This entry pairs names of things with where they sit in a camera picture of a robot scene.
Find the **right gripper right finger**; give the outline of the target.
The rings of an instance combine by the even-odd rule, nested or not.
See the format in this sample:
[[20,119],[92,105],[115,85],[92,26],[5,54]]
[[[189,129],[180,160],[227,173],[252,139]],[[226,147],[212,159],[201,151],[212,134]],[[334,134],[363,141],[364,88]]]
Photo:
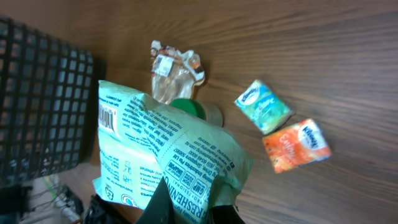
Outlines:
[[211,224],[245,224],[234,205],[222,205],[211,209]]

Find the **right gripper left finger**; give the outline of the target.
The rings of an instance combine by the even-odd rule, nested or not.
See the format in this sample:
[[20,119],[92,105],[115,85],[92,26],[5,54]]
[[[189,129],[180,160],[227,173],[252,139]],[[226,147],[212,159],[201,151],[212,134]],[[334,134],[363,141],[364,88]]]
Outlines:
[[174,224],[174,207],[164,178],[136,224]]

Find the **light green wipes packet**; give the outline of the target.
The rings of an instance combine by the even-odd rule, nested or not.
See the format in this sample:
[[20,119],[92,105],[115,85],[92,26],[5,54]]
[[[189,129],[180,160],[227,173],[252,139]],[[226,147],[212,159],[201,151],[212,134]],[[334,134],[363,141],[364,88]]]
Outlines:
[[232,135],[127,86],[101,80],[98,95],[103,200],[146,209],[164,180],[178,223],[234,205],[253,160]]

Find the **orange tissue pack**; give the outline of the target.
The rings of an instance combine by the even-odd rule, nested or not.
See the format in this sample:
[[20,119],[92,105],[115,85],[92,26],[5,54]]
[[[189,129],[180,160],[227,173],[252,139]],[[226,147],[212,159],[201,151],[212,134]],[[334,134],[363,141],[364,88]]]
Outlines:
[[305,119],[262,139],[275,173],[322,161],[332,153],[322,130],[313,119]]

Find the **green lid jar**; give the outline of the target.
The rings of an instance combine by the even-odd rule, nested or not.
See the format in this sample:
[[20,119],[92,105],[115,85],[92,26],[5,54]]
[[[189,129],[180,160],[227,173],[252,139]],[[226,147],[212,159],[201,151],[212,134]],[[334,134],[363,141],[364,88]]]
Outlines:
[[211,103],[203,103],[197,100],[186,98],[175,99],[170,103],[170,106],[178,108],[186,113],[201,118],[211,124],[222,127],[223,114],[221,110]]

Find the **teal tissue pack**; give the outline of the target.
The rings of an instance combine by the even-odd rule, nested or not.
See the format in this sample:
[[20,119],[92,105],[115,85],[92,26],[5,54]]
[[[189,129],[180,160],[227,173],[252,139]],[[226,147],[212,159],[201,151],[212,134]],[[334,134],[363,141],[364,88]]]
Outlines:
[[234,104],[263,135],[273,133],[294,114],[294,111],[260,80],[254,80]]

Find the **beige snack bag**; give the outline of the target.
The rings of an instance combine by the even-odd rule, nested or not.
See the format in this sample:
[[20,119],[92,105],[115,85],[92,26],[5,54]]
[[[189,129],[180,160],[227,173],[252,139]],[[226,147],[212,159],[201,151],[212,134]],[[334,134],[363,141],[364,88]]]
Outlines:
[[193,50],[181,52],[153,40],[150,48],[152,97],[164,104],[179,98],[192,99],[194,89],[205,81],[200,56]]

